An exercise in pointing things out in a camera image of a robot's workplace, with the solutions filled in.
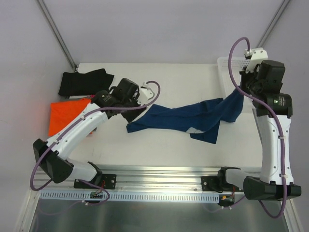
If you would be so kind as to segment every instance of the white basket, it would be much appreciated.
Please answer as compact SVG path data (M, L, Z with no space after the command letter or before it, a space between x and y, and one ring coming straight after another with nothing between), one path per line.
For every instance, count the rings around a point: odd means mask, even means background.
M219 80L220 87L223 98L226 98L230 95L235 87L231 81L230 75L228 73L228 57L220 57L217 60L218 62L218 70L219 70ZM232 72L235 78L235 81L238 85L240 85L240 74L239 71L242 70L244 66L247 66L249 61L245 58L240 57L232 57ZM252 113L252 101L251 99L245 97L243 102L243 113Z

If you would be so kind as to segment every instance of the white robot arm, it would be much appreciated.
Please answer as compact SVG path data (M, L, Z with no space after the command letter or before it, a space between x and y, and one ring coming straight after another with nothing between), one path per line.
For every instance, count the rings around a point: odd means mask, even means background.
M246 50L245 57L250 59L250 62L240 72L240 88L272 108L279 119L284 137L280 137L277 123L269 111L259 103L253 102L253 114L263 150L260 177L251 177L239 168L222 167L218 172L217 185L221 189L228 189L231 185L237 186L244 191L249 200L281 200L281 139L284 139L287 199L298 197L301 195L301 187L294 184L289 159L292 99L288 94L280 93L285 72L284 64L268 60L267 52L262 48Z
M146 107L147 101L155 97L154 92L144 83L140 88L128 79L122 79L112 92L100 91L87 107L62 131L33 144L36 161L43 156L40 167L55 182L77 179L101 186L102 171L94 164L69 158L72 150L97 126L110 117L121 114L128 122L134 120Z

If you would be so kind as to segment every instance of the black mounting bracket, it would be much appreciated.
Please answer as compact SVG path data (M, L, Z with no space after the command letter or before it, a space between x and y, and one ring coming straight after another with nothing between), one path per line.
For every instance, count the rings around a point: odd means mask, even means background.
M117 175L115 174L103 174L101 179L98 182L98 186L104 186L104 189L115 189L117 182ZM93 187L79 181L74 181L74 188L75 189L93 189Z
M208 192L218 192L222 193L223 191L233 192L233 185L228 187L222 187L220 185L219 177L216 175L202 176L201 177L202 190ZM242 192L238 187L234 186L235 192Z

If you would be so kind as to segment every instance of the white table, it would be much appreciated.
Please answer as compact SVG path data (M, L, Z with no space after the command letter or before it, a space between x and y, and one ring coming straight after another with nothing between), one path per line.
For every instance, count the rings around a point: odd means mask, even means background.
M222 97L216 65L81 63L78 72L105 68L112 85L128 78L138 85L156 80L161 95L156 104L181 107ZM235 123L221 122L217 144L191 139L176 130L146 129L127 133L121 115L112 117L87 136L71 157L95 164L169 167L261 167L262 148L253 114L242 113Z

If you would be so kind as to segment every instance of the blue cloth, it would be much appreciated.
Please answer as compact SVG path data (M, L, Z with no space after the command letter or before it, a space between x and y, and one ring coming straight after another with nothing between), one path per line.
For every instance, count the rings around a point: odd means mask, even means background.
M216 98L169 109L154 104L148 112L127 125L128 133L147 128L172 129L208 143L217 142L220 121L235 122L243 107L243 95L236 89L224 100Z

